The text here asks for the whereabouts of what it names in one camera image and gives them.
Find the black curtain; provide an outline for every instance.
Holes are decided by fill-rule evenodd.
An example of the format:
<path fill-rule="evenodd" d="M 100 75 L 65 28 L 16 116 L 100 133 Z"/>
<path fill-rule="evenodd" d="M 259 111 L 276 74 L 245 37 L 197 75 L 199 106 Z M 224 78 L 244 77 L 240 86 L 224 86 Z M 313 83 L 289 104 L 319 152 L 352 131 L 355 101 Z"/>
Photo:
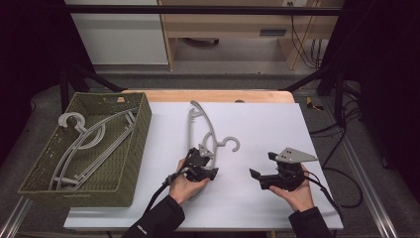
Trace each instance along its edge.
<path fill-rule="evenodd" d="M 45 4 L 61 0 L 2 1 L 0 8 L 0 165 L 19 138 L 31 114 L 31 98 L 59 84 L 59 73 L 71 62 L 94 71 L 68 13 L 46 12 Z M 87 91 L 84 78 L 66 71 L 77 91 Z"/>
<path fill-rule="evenodd" d="M 323 64 L 334 63 L 344 80 L 361 85 L 361 107 L 384 165 L 396 169 L 420 201 L 420 1 L 347 0 L 351 7 L 365 9 L 374 2 L 368 14 L 340 17 L 329 43 Z M 356 33 L 348 32 L 358 22 Z M 333 57 L 347 41 L 338 57 Z M 326 76 L 320 91 L 329 93 L 336 78 Z"/>

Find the metal rail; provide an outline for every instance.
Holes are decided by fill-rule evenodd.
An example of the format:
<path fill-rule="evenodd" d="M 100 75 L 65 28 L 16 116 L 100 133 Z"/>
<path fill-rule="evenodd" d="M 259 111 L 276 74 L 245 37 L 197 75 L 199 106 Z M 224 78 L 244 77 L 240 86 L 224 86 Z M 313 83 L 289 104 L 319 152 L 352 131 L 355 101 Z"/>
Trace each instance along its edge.
<path fill-rule="evenodd" d="M 316 7 L 194 6 L 194 5 L 76 5 L 43 6 L 44 10 L 90 14 L 211 14 L 211 15 L 293 15 L 343 16 L 361 13 L 360 9 Z"/>
<path fill-rule="evenodd" d="M 21 196 L 18 203 L 13 209 L 7 221 L 3 224 L 0 230 L 0 238 L 13 238 L 18 232 L 22 221 L 24 220 L 32 201 Z"/>

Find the black cable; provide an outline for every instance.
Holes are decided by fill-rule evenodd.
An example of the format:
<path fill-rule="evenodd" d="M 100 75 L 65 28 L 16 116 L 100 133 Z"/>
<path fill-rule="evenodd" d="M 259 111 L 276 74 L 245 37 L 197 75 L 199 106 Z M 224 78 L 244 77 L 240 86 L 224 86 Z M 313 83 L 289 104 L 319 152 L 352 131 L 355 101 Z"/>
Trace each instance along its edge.
<path fill-rule="evenodd" d="M 31 101 L 31 113 L 35 111 L 35 109 L 37 109 L 37 103 L 35 101 Z"/>
<path fill-rule="evenodd" d="M 145 212 L 143 214 L 146 214 L 148 211 L 152 209 L 152 206 L 154 205 L 156 199 L 158 196 L 164 191 L 164 189 L 169 186 L 173 180 L 175 180 L 179 175 L 182 174 L 182 170 L 184 169 L 185 162 L 187 158 L 191 155 L 192 150 L 189 150 L 187 155 L 185 156 L 185 161 L 182 164 L 182 166 L 179 168 L 179 170 L 176 173 L 173 173 L 172 175 L 168 176 L 164 182 L 161 184 L 161 187 L 155 192 L 155 194 L 152 196 L 151 200 L 149 201 L 148 206 L 145 209 Z"/>
<path fill-rule="evenodd" d="M 318 69 L 320 68 L 320 66 L 321 66 L 321 48 L 322 48 L 322 39 L 319 39 L 318 40 L 318 54 L 317 54 L 317 62 L 318 62 Z"/>
<path fill-rule="evenodd" d="M 360 114 L 361 114 L 361 110 L 360 109 L 357 109 L 357 110 L 353 111 L 352 112 L 352 115 L 349 115 L 349 117 L 347 118 L 347 123 L 349 123 L 349 122 L 351 122 L 351 121 L 353 121 L 353 120 L 355 120 L 357 118 L 361 118 L 361 115 Z"/>
<path fill-rule="evenodd" d="M 359 114 L 361 112 L 361 109 L 359 108 L 354 108 L 352 109 L 349 113 L 347 113 L 347 115 L 345 115 L 343 118 L 346 119 L 346 123 L 349 123 L 351 120 L 349 119 L 351 116 L 353 116 L 354 114 Z"/>
<path fill-rule="evenodd" d="M 347 179 L 351 180 L 356 185 L 356 187 L 358 188 L 359 195 L 360 195 L 359 196 L 359 201 L 356 204 L 354 204 L 354 205 L 343 205 L 343 204 L 340 204 L 341 207 L 344 207 L 344 208 L 356 208 L 356 207 L 358 207 L 358 206 L 360 206 L 362 204 L 362 202 L 364 201 L 364 193 L 362 192 L 362 188 L 359 186 L 359 184 L 353 178 L 351 178 L 349 175 L 345 174 L 344 172 L 341 172 L 341 171 L 336 170 L 336 169 L 333 169 L 333 168 L 324 168 L 323 170 L 324 171 L 333 171 L 333 172 L 336 172 L 336 173 L 338 173 L 338 174 L 346 177 Z"/>
<path fill-rule="evenodd" d="M 324 192 L 324 195 L 327 197 L 327 200 L 331 203 L 331 205 L 334 207 L 334 209 L 336 209 L 337 213 L 340 216 L 341 221 L 343 222 L 344 217 L 343 217 L 343 213 L 340 209 L 340 205 L 336 201 L 334 201 L 333 197 L 330 195 L 327 188 L 323 184 L 321 184 L 321 182 L 319 182 L 319 181 L 317 181 L 313 178 L 310 178 L 310 177 L 307 177 L 307 176 L 303 176 L 303 177 L 306 178 L 307 180 L 312 181 L 313 183 L 317 184 L 321 188 L 321 191 Z"/>
<path fill-rule="evenodd" d="M 334 132 L 334 133 L 330 133 L 330 134 L 327 134 L 327 135 L 322 135 L 322 136 L 311 136 L 311 138 L 324 138 L 324 137 L 332 137 L 332 136 L 337 135 L 337 134 L 340 134 L 340 133 L 342 133 L 342 132 L 344 132 L 344 130 L 342 130 L 342 131 L 338 131 L 338 132 Z"/>
<path fill-rule="evenodd" d="M 361 98 L 361 94 L 356 89 L 348 86 L 346 82 L 344 85 L 344 94 L 354 100 L 358 100 Z"/>
<path fill-rule="evenodd" d="M 315 50 L 315 39 L 312 40 L 312 44 L 311 44 L 311 59 L 312 62 L 315 62 L 315 58 L 314 58 L 314 50 Z"/>
<path fill-rule="evenodd" d="M 325 166 L 327 165 L 327 163 L 331 160 L 331 158 L 333 157 L 334 152 L 337 150 L 337 148 L 339 147 L 340 143 L 343 141 L 345 135 L 346 135 L 346 130 L 343 131 L 343 134 L 341 135 L 339 141 L 334 146 L 333 150 L 330 152 L 330 154 L 328 155 L 328 157 L 325 160 L 325 162 L 322 164 L 321 169 L 324 169 Z"/>
<path fill-rule="evenodd" d="M 343 118 L 348 118 L 349 116 L 351 116 L 356 110 L 359 110 L 358 108 L 355 108 L 355 109 L 353 109 L 352 111 L 350 111 L 346 116 L 344 116 Z M 309 135 L 315 135 L 315 134 L 318 134 L 318 133 L 321 133 L 321 132 L 326 132 L 326 131 L 328 131 L 328 130 L 331 130 L 331 129 L 333 129 L 335 126 L 337 126 L 338 125 L 338 122 L 336 122 L 336 123 L 334 123 L 334 124 L 332 124 L 332 125 L 330 125 L 330 126 L 327 126 L 326 128 L 323 128 L 323 129 L 320 129 L 320 130 L 317 130 L 317 131 L 312 131 L 312 132 L 309 132 Z"/>
<path fill-rule="evenodd" d="M 331 205 L 334 207 L 334 209 L 339 214 L 340 220 L 343 222 L 343 213 L 341 212 L 340 204 L 337 203 L 336 201 L 334 201 L 330 192 L 328 192 L 328 189 L 319 180 L 315 180 L 315 179 L 310 178 L 308 176 L 298 174 L 297 172 L 294 172 L 294 171 L 284 170 L 283 172 L 289 173 L 289 174 L 297 176 L 297 177 L 304 177 L 305 179 L 307 179 L 309 181 L 312 181 L 313 183 L 317 184 L 321 188 L 321 191 L 324 193 L 325 197 L 327 197 L 327 200 L 331 203 Z"/>
<path fill-rule="evenodd" d="M 357 99 L 353 99 L 353 100 L 350 100 L 350 101 L 348 101 L 345 105 L 344 105 L 344 108 L 346 108 L 347 106 L 349 106 L 349 104 L 350 103 L 358 103 L 358 100 Z"/>
<path fill-rule="evenodd" d="M 112 235 L 111 235 L 110 231 L 105 231 L 105 233 L 108 235 L 109 238 L 112 238 Z"/>
<path fill-rule="evenodd" d="M 297 36 L 297 33 L 296 33 L 295 29 L 294 29 L 293 15 L 290 15 L 290 19 L 291 19 L 291 42 L 293 43 L 294 47 L 296 48 L 297 52 L 299 53 L 299 55 L 302 58 L 302 61 L 305 63 L 305 65 L 308 66 L 308 67 L 310 67 L 310 68 L 315 68 L 314 65 L 313 65 L 313 62 L 311 62 L 311 60 L 309 60 L 309 57 L 306 54 L 305 49 L 304 49 L 302 43 L 300 42 L 299 36 Z M 306 60 L 308 60 L 309 62 L 311 62 L 312 65 L 308 65 L 308 63 L 305 61 L 305 58 L 302 56 L 302 53 L 300 52 L 299 48 L 294 44 L 294 39 L 293 39 L 293 35 L 294 34 L 296 35 L 297 41 L 300 44 L 300 47 L 301 47 L 301 49 L 303 51 L 303 54 L 306 57 Z"/>
<path fill-rule="evenodd" d="M 313 173 L 311 173 L 311 172 L 308 172 L 308 171 L 304 171 L 304 172 L 306 172 L 306 173 L 308 173 L 309 175 L 311 175 L 311 176 L 315 177 L 315 179 L 319 181 L 318 177 L 317 177 L 315 174 L 313 174 Z"/>

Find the gray floor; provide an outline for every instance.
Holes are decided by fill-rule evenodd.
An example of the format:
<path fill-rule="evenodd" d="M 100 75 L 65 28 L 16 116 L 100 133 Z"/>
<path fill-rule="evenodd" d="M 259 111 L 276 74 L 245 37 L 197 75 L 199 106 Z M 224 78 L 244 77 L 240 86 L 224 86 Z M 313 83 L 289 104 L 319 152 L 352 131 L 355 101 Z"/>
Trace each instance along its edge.
<path fill-rule="evenodd" d="M 104 77 L 118 85 L 129 88 L 238 88 L 238 89 L 279 89 L 299 80 L 312 69 L 300 65 L 298 70 L 286 69 L 284 58 L 272 52 L 279 51 L 275 41 L 238 41 L 221 40 L 218 46 L 205 43 L 181 41 L 175 69 L 169 71 L 161 66 L 98 66 Z M 93 91 L 103 90 L 99 85 L 90 82 Z M 294 93 L 295 101 L 301 105 L 309 131 L 331 125 L 326 110 L 309 109 L 306 106 L 307 95 L 312 95 L 315 105 L 328 106 L 331 98 L 319 98 L 314 95 L 312 82 Z M 25 175 L 44 148 L 55 127 L 56 118 L 60 115 L 59 89 L 54 86 L 37 94 L 34 98 L 34 112 L 26 129 L 10 153 L 7 161 L 0 168 L 0 223 L 3 224 L 12 212 L 19 199 L 16 193 Z M 356 108 L 350 103 L 350 111 Z M 363 164 L 388 214 L 398 237 L 420 237 L 420 205 L 405 186 L 396 171 L 382 167 L 372 137 L 363 121 L 358 118 L 348 123 L 347 138 L 351 142 L 358 159 Z M 338 141 L 338 136 L 313 138 L 313 143 L 321 163 L 329 155 Z M 329 167 L 351 175 L 353 172 L 346 160 L 346 153 L 340 146 L 329 162 Z M 357 190 L 346 178 L 326 171 L 326 178 L 334 198 L 341 204 L 354 204 L 358 200 Z M 57 232 L 83 235 L 62 228 L 67 209 L 50 209 L 33 204 L 20 232 Z M 337 237 L 382 237 L 375 220 L 370 214 L 367 203 L 357 208 L 345 209 L 345 228 Z M 234 237 L 234 234 L 206 234 L 212 237 Z M 281 237 L 292 237 L 285 232 Z"/>

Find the gray carpet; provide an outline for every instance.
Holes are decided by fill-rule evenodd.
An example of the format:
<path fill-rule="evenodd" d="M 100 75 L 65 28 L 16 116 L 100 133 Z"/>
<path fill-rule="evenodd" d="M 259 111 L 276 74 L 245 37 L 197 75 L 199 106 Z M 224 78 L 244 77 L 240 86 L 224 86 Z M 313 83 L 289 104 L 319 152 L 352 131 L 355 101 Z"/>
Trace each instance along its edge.
<path fill-rule="evenodd" d="M 264 42 L 268 47 L 272 47 L 270 42 Z M 186 48 L 187 43 L 182 43 L 181 47 Z M 284 68 L 285 64 L 277 56 L 267 56 L 267 58 L 251 55 L 257 54 L 250 51 L 248 55 L 237 57 L 234 54 L 226 56 L 226 60 L 219 60 L 218 53 L 212 52 L 210 60 L 195 64 L 195 60 L 202 57 L 205 49 L 200 49 L 196 58 L 191 56 L 178 55 L 177 65 L 174 71 L 161 73 L 161 69 L 156 71 L 147 71 L 139 74 L 137 71 L 128 67 L 126 70 L 109 70 L 109 67 L 102 67 L 102 74 L 108 80 L 129 88 L 207 88 L 207 89 L 279 89 L 303 77 L 308 70 L 294 71 L 293 73 L 278 74 L 277 66 Z M 222 67 L 222 64 L 229 63 L 229 60 L 246 59 L 236 61 L 230 67 Z M 196 65 L 196 69 L 186 69 L 186 66 Z M 247 68 L 247 73 L 239 73 Z M 97 83 L 89 80 L 92 91 L 106 91 Z M 308 109 L 306 106 L 306 96 L 315 95 L 310 89 L 316 85 L 316 82 L 309 83 L 302 90 L 294 93 L 295 101 L 301 105 L 302 113 L 305 118 L 309 131 L 315 131 L 331 125 L 327 111 Z M 326 106 L 324 100 L 315 96 L 312 97 L 313 103 L 317 106 Z M 12 212 L 20 195 L 17 194 L 20 184 L 26 174 L 34 164 L 38 155 L 41 153 L 44 145 L 49 140 L 53 129 L 56 126 L 56 120 L 60 115 L 60 97 L 59 88 L 54 86 L 46 91 L 40 92 L 34 98 L 34 111 L 27 123 L 25 130 L 9 154 L 7 160 L 0 168 L 0 224 L 3 224 Z M 356 103 L 350 103 L 348 111 L 356 108 Z M 331 130 L 323 133 L 327 135 L 335 132 Z M 358 118 L 348 123 L 346 136 L 355 149 L 359 160 L 363 164 L 365 171 L 370 178 L 374 189 L 376 190 L 386 212 L 397 231 L 398 237 L 420 237 L 420 204 L 414 199 L 398 172 L 387 170 L 382 167 L 380 154 L 376 149 L 370 133 L 368 132 L 363 120 Z M 317 155 L 321 163 L 327 158 L 331 150 L 338 141 L 338 135 L 327 137 L 317 137 L 312 139 Z M 346 160 L 346 154 L 340 146 L 334 153 L 328 163 L 328 167 L 338 169 L 348 175 L 352 174 Z M 358 200 L 356 187 L 341 175 L 331 171 L 325 171 L 325 175 L 332 190 L 334 198 L 341 204 L 355 204 Z M 87 235 L 88 237 L 107 237 L 103 232 L 74 232 L 62 228 L 68 209 L 51 209 L 36 203 L 33 203 L 20 228 L 21 237 L 63 237 L 62 233 L 67 235 Z M 337 237 L 382 237 L 379 233 L 376 223 L 370 214 L 366 202 L 357 208 L 343 208 L 344 226 L 339 231 Z M 178 237 L 186 237 L 190 234 L 175 234 Z M 245 233 L 201 233 L 201 237 L 257 237 L 256 234 Z M 282 232 L 277 237 L 293 237 L 290 232 Z"/>

